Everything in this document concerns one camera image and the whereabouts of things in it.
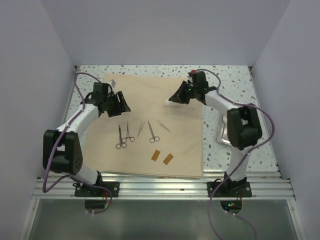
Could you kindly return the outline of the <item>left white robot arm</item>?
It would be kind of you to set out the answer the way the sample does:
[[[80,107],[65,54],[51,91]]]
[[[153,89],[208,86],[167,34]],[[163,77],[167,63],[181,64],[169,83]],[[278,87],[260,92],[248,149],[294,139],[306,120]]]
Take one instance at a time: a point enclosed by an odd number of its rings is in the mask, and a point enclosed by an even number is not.
[[[49,172],[62,174],[86,184],[86,190],[92,196],[103,193],[104,184],[98,180],[99,172],[84,164],[80,138],[88,127],[101,115],[119,116],[130,112],[124,95],[115,91],[116,82],[95,82],[93,90],[81,98],[79,108],[64,124],[43,134],[42,164],[45,169],[42,190],[47,186]]]

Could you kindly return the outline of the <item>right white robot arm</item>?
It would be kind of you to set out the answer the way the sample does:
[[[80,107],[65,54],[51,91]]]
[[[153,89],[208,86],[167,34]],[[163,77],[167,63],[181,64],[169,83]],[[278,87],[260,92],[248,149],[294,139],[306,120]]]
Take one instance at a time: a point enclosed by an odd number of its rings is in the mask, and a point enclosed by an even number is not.
[[[209,86],[206,72],[218,77],[207,69],[192,70],[188,80],[184,80],[178,90],[168,98],[168,102],[189,104],[195,99],[205,106],[211,107],[226,117],[227,137],[232,146],[230,163],[223,177],[223,192],[227,196],[235,196],[247,181],[249,150],[262,138],[262,127],[253,104],[234,102],[219,93],[219,86]]]

